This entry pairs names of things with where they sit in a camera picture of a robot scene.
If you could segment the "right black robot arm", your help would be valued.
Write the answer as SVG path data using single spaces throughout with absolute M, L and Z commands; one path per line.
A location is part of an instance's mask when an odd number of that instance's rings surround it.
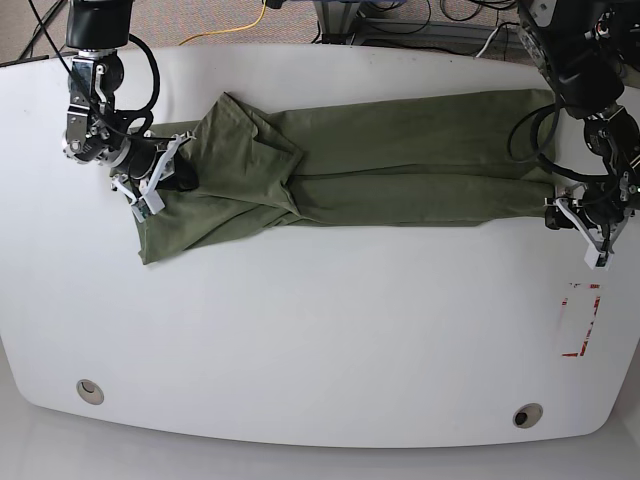
M 151 49 L 130 33 L 131 1 L 73 1 L 67 20 L 66 45 L 77 50 L 68 68 L 69 108 L 65 153 L 80 164 L 99 163 L 113 177 L 140 188 L 159 174 L 161 190 L 192 191 L 199 186 L 195 169 L 179 153 L 184 135 L 149 136 L 153 108 L 160 93 L 160 73 Z M 133 43 L 146 56 L 152 74 L 148 102 L 137 110 L 116 107 L 116 91 L 124 81 L 118 49 Z

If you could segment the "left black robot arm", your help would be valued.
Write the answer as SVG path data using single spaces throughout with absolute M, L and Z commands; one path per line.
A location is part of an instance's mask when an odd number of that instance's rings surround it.
M 520 1 L 517 12 L 521 43 L 554 95 L 524 118 L 531 125 L 529 157 L 583 190 L 581 198 L 547 199 L 546 226 L 578 230 L 604 256 L 639 208 L 639 123 L 619 102 L 625 68 L 639 67 L 639 4 Z M 604 173 L 578 173 L 550 159 L 561 113 L 583 123 L 585 144 Z

